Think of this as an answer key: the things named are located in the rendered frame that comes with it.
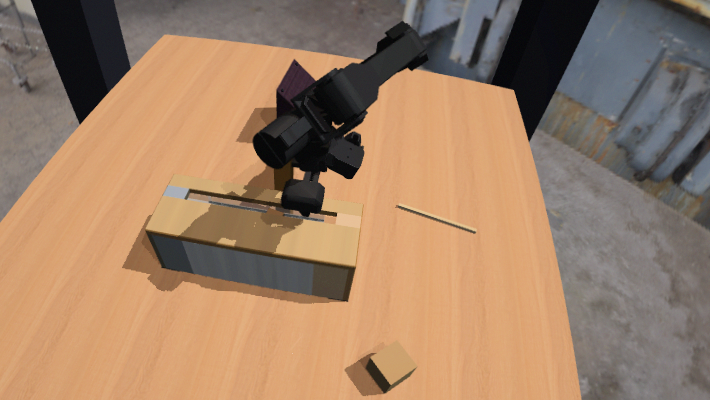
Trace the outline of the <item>tan thin rod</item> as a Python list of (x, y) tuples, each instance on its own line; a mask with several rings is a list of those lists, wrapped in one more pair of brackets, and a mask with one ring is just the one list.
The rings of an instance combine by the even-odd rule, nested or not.
[(476, 228), (467, 226), (467, 225), (465, 225), (465, 224), (459, 224), (459, 223), (450, 221), (450, 220), (448, 220), (448, 219), (445, 219), (445, 218), (442, 218), (442, 217), (439, 217), (439, 216), (436, 216), (436, 215), (433, 215), (433, 214), (430, 214), (430, 213), (421, 211), (421, 210), (419, 210), (419, 209), (416, 209), (416, 208), (413, 208), (413, 207), (410, 207), (410, 206), (407, 206), (407, 205), (404, 205), (404, 204), (401, 204), (401, 203), (399, 203), (398, 208), (401, 208), (401, 209), (404, 209), (404, 210), (407, 210), (407, 211), (410, 211), (410, 212), (419, 214), (419, 215), (424, 216), (424, 217), (426, 217), (426, 218), (429, 218), (429, 219), (432, 219), (432, 220), (435, 220), (435, 221), (438, 221), (438, 222), (447, 224), (447, 225), (452, 226), (452, 227), (458, 227), (458, 228), (464, 229), (464, 230), (466, 230), (466, 231), (469, 231), (469, 232), (472, 232), (472, 233), (475, 233), (475, 234), (476, 234), (476, 232), (477, 232), (477, 229), (476, 229)]

